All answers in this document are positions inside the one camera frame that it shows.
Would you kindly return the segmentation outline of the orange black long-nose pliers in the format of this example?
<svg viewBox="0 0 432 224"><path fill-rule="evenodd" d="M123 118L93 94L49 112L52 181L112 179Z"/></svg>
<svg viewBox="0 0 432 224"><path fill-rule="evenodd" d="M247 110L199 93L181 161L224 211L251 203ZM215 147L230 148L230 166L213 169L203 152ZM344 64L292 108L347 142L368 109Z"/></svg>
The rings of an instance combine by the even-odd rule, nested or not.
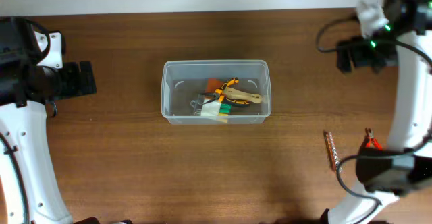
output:
<svg viewBox="0 0 432 224"><path fill-rule="evenodd" d="M212 103L213 101L218 101L222 104L227 104L234 107L247 107L250 106L250 102L247 100L240 100L240 99L231 99L229 98L226 93L224 92L225 89L228 89L229 86L233 84L237 84L239 82L239 79L237 77L231 78L224 82L219 88L214 90L214 92L204 92L201 93L202 96L205 96L209 98L207 103Z"/></svg>

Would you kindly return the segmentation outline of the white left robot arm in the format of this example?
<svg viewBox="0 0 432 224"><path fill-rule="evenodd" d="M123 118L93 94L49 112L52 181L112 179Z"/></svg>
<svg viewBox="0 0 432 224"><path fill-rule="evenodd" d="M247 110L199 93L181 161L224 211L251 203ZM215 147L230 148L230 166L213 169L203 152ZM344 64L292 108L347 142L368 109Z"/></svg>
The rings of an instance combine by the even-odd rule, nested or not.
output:
<svg viewBox="0 0 432 224"><path fill-rule="evenodd" d="M56 101L97 91L88 61L63 62L65 40L23 17L1 19L1 187L8 223L72 223L47 140Z"/></svg>

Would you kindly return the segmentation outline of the clear box of coloured bits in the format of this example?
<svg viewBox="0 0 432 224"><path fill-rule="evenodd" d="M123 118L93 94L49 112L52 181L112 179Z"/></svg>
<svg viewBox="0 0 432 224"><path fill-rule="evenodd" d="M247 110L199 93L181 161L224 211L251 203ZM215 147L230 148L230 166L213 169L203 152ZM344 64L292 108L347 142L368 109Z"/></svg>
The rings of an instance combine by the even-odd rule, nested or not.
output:
<svg viewBox="0 0 432 224"><path fill-rule="evenodd" d="M195 116L208 117L220 123L228 123L228 116L231 113L232 107L219 101L208 103L210 98L198 95L194 100L190 101L190 106L194 109Z"/></svg>

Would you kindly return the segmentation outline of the orange scraper with wooden handle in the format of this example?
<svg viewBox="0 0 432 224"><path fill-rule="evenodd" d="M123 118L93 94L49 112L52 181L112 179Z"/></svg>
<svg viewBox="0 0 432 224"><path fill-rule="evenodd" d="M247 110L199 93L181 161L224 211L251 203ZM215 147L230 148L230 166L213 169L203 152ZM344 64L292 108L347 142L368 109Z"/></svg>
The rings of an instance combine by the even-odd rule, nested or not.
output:
<svg viewBox="0 0 432 224"><path fill-rule="evenodd" d="M223 83L224 82L222 82L221 80L215 78L208 79L205 92L214 92L214 90L219 88ZM243 92L241 90L232 88L232 86L233 85L229 86L228 89L224 90L224 92L229 98L247 100L250 103L256 103L256 104L263 102L264 98L261 95Z"/></svg>

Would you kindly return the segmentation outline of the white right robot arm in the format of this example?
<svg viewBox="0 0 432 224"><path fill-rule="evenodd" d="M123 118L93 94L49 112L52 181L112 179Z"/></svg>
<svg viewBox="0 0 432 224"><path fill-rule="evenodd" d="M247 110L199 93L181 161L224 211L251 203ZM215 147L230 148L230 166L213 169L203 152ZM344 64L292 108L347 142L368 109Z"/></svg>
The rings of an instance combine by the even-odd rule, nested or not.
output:
<svg viewBox="0 0 432 224"><path fill-rule="evenodd" d="M352 155L356 181L322 223L372 223L387 206L431 185L431 0L361 2L351 19L360 36L332 52L337 68L398 68L396 107L387 146L363 146Z"/></svg>

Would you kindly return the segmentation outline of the red handled cutting pliers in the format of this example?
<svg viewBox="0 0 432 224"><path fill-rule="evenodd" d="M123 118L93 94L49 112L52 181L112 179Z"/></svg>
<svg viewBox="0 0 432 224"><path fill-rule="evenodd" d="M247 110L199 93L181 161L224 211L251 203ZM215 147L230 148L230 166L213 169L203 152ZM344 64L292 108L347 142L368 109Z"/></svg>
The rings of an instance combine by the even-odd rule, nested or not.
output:
<svg viewBox="0 0 432 224"><path fill-rule="evenodd" d="M380 143L378 143L373 130L371 128L365 128L365 137L364 137L364 141L360 146L361 149L364 148L374 148L377 150L383 150L382 145L380 145Z"/></svg>

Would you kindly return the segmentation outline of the clear plastic container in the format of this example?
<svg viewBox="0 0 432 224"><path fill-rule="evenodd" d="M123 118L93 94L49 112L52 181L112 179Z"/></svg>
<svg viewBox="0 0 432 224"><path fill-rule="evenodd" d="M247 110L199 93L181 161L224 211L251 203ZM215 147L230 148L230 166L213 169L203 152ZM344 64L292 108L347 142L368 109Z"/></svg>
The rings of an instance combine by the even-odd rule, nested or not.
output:
<svg viewBox="0 0 432 224"><path fill-rule="evenodd" d="M260 124L271 114L271 80L263 60L168 61L162 116L172 125Z"/></svg>

